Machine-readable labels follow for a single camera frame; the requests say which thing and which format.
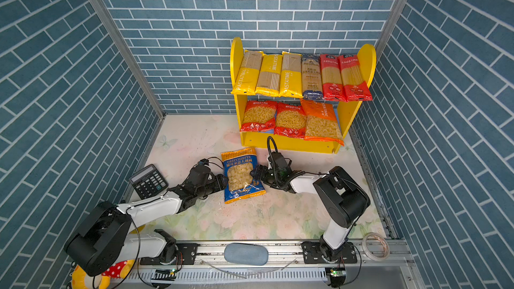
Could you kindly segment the blue orecchiette pasta bag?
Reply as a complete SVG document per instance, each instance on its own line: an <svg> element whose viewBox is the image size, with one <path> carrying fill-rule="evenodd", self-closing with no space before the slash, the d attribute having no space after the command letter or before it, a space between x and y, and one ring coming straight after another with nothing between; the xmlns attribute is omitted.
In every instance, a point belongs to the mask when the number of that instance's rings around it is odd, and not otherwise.
<svg viewBox="0 0 514 289"><path fill-rule="evenodd" d="M266 193L263 184L250 175L250 172L258 165L254 147L224 152L221 157L224 175L228 178L228 186L224 190L225 204Z"/></svg>

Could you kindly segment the red macaroni bag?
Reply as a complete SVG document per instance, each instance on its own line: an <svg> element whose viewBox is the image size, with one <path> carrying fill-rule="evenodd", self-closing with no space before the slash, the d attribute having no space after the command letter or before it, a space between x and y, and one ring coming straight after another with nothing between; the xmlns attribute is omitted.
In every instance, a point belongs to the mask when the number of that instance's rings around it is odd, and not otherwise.
<svg viewBox="0 0 514 289"><path fill-rule="evenodd" d="M246 104L241 132L266 132L274 130L278 103L271 100L251 100Z"/></svg>
<svg viewBox="0 0 514 289"><path fill-rule="evenodd" d="M299 105L278 103L275 135L294 139L304 139L307 125L307 116Z"/></svg>

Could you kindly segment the orange pasta bag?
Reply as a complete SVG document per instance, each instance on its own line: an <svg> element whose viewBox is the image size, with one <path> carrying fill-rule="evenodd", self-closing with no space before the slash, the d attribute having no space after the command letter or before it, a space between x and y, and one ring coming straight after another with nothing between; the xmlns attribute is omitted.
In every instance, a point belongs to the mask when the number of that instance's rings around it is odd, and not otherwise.
<svg viewBox="0 0 514 289"><path fill-rule="evenodd" d="M305 140L334 142L344 145L343 135L331 104L314 100L301 100L307 116Z"/></svg>

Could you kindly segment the blue clear spaghetti bag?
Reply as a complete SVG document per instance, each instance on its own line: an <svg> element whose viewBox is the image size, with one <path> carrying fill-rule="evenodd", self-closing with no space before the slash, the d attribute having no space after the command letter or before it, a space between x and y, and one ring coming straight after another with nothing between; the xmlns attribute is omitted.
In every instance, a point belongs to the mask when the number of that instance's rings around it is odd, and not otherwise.
<svg viewBox="0 0 514 289"><path fill-rule="evenodd" d="M323 83L319 56L303 54L301 63L303 98L306 100L322 100Z"/></svg>

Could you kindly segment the red yellow spaghetti bag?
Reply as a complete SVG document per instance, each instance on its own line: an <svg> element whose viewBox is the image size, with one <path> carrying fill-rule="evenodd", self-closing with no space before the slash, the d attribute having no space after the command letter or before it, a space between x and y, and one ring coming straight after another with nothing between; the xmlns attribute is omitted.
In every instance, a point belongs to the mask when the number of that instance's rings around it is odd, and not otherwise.
<svg viewBox="0 0 514 289"><path fill-rule="evenodd" d="M319 57L323 97L329 101L346 101L337 56L321 54Z"/></svg>
<svg viewBox="0 0 514 289"><path fill-rule="evenodd" d="M346 101L372 101L373 97L362 77L357 56L342 55L338 57L338 61Z"/></svg>

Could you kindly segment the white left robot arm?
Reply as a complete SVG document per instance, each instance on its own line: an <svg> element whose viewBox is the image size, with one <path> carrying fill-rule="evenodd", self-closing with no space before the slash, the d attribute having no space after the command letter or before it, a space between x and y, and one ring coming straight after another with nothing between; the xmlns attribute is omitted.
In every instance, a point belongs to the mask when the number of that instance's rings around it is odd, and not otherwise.
<svg viewBox="0 0 514 289"><path fill-rule="evenodd" d="M160 264L179 261L173 236L162 229L142 235L139 227L166 215L181 213L198 199L225 190L228 178L198 164L186 180L163 193L132 203L99 203L76 228L64 251L89 276L99 276L115 264L133 258L152 258Z"/></svg>

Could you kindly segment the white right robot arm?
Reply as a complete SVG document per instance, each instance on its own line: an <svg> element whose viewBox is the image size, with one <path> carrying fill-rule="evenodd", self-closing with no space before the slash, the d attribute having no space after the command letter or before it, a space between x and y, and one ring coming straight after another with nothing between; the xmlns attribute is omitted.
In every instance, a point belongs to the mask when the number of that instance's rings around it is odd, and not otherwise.
<svg viewBox="0 0 514 289"><path fill-rule="evenodd" d="M267 166L258 165L250 172L257 182L289 193L309 193L319 197L331 218L320 239L322 255L334 261L341 254L352 227L371 204L368 194L340 166L326 173L291 169L291 160L272 152Z"/></svg>

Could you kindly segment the yellow shelf with coloured boards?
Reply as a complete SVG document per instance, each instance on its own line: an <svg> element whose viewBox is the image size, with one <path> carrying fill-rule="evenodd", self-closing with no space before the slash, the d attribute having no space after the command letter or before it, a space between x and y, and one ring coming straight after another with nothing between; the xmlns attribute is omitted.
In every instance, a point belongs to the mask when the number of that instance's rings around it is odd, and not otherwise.
<svg viewBox="0 0 514 289"><path fill-rule="evenodd" d="M357 57L360 61L362 76L367 85L371 85L377 64L376 49L371 44L365 44L357 53ZM242 40L239 37L235 37L232 40L230 52L230 75L233 84L236 82L243 58L244 48ZM343 136L348 134L361 104L361 101L338 103L336 108L337 119ZM337 142L293 139L265 132L241 132L240 134L242 146L262 149L266 148L266 140L269 136L273 137L281 150L336 154L341 147Z"/></svg>

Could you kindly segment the black calculator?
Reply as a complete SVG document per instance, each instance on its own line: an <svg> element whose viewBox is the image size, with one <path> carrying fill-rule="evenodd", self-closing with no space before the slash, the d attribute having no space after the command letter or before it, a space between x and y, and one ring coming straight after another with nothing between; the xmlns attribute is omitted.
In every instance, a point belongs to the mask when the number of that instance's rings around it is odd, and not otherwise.
<svg viewBox="0 0 514 289"><path fill-rule="evenodd" d="M148 199L159 195L169 187L164 176L154 164L150 164L136 172L129 178L129 183L140 199Z"/></svg>

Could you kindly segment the grey blue oval pad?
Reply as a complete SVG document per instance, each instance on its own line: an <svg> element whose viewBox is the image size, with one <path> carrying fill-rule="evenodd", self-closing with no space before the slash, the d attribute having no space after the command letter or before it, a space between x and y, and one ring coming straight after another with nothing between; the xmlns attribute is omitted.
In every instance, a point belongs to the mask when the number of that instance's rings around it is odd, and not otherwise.
<svg viewBox="0 0 514 289"><path fill-rule="evenodd" d="M231 243L224 250L224 258L232 264L263 266L269 260L269 251L255 244Z"/></svg>

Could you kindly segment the clear tape roll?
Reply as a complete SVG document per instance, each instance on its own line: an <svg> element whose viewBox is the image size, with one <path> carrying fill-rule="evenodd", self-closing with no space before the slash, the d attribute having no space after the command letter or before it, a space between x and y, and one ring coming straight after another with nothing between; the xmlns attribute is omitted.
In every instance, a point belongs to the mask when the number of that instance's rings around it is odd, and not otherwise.
<svg viewBox="0 0 514 289"><path fill-rule="evenodd" d="M364 254L375 262L383 262L391 254L390 246L386 239L375 232L370 232L363 237L361 247Z"/></svg>

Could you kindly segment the yellow plush toy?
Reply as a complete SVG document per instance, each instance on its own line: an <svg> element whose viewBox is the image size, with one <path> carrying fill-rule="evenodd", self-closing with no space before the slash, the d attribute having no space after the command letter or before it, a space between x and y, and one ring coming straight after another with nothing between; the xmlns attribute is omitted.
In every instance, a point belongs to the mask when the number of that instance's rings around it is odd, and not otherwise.
<svg viewBox="0 0 514 289"><path fill-rule="evenodd" d="M126 260L112 265L101 275L89 276L79 265L75 262L72 264L73 272L71 274L71 281L67 288L108 288L112 280L123 280L131 272L135 260Z"/></svg>

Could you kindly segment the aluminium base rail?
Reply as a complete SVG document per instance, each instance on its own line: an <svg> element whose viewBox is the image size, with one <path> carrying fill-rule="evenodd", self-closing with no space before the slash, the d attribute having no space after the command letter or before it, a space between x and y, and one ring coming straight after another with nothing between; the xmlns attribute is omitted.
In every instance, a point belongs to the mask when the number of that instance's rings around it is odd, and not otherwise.
<svg viewBox="0 0 514 289"><path fill-rule="evenodd" d="M318 241L178 242L176 258L162 264L143 258L110 288L421 288L404 242L392 240L390 255L377 240L352 240L334 260Z"/></svg>

